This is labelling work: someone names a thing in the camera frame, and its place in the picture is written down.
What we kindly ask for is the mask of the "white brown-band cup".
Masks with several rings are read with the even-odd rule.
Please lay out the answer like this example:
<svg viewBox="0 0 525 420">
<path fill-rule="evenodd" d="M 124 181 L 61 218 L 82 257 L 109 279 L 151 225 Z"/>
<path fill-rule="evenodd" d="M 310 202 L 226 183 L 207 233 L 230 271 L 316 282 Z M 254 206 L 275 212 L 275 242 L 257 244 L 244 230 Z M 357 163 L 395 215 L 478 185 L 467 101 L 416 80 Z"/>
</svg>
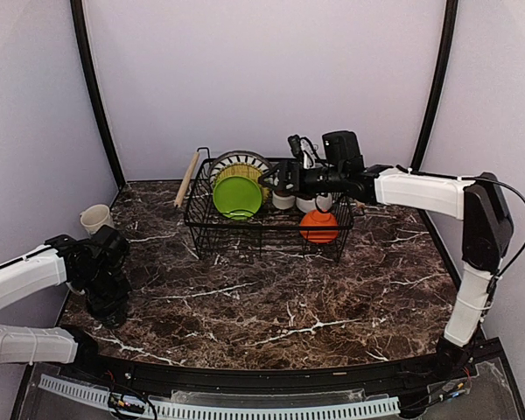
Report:
<svg viewBox="0 0 525 420">
<path fill-rule="evenodd" d="M 287 192 L 273 191 L 272 205 L 278 210 L 287 210 L 293 208 L 296 204 L 296 198 Z"/>
</svg>

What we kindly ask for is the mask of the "floral white tall cup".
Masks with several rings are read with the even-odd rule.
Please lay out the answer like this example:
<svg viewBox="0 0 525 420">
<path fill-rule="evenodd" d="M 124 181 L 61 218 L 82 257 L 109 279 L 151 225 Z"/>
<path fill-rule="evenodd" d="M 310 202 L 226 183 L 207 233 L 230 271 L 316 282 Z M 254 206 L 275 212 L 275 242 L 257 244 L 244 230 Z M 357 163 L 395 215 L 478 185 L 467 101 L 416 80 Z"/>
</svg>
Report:
<svg viewBox="0 0 525 420">
<path fill-rule="evenodd" d="M 80 213 L 80 224 L 89 235 L 94 235 L 103 226 L 115 227 L 109 206 L 93 205 Z"/>
</svg>

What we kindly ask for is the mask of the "dark green mug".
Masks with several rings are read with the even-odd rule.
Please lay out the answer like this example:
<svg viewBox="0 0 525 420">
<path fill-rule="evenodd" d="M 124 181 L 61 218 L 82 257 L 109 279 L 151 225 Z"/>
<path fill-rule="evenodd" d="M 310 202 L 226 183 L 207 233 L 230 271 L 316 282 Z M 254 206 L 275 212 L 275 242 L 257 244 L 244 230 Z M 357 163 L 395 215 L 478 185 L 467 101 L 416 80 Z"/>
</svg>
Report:
<svg viewBox="0 0 525 420">
<path fill-rule="evenodd" d="M 99 322 L 103 327 L 113 330 L 117 329 L 125 324 L 127 315 L 125 312 L 117 312 L 109 314 L 107 317 L 99 318 Z"/>
</svg>

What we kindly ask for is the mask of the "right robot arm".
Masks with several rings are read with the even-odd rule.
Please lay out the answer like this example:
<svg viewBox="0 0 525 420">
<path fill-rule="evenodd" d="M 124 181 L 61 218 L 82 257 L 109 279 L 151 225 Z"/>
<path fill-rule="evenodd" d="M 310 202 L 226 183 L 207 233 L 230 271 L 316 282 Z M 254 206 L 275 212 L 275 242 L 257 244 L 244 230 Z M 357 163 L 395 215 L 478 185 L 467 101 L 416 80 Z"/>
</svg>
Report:
<svg viewBox="0 0 525 420">
<path fill-rule="evenodd" d="M 348 130 L 326 133 L 322 140 L 325 158 L 309 166 L 305 155 L 311 143 L 290 136 L 293 157 L 271 166 L 260 184 L 295 196 L 340 193 L 362 204 L 411 207 L 462 221 L 464 271 L 444 340 L 465 347 L 489 309 L 514 232 L 501 183 L 490 172 L 458 177 L 401 166 L 365 166 L 357 136 Z"/>
</svg>

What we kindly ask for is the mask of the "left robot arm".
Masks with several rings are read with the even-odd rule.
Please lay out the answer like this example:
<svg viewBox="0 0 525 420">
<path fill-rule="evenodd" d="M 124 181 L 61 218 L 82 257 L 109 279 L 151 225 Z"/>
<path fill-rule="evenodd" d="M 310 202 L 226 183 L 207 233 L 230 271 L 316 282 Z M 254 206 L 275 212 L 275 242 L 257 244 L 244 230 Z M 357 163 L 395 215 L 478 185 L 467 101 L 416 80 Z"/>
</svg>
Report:
<svg viewBox="0 0 525 420">
<path fill-rule="evenodd" d="M 0 311 L 49 287 L 65 284 L 84 296 L 89 315 L 106 328 L 122 326 L 131 292 L 123 265 L 130 244 L 110 226 L 88 239 L 58 235 L 0 265 Z M 0 364 L 71 364 L 88 382 L 106 374 L 97 342 L 74 325 L 32 328 L 0 324 Z"/>
</svg>

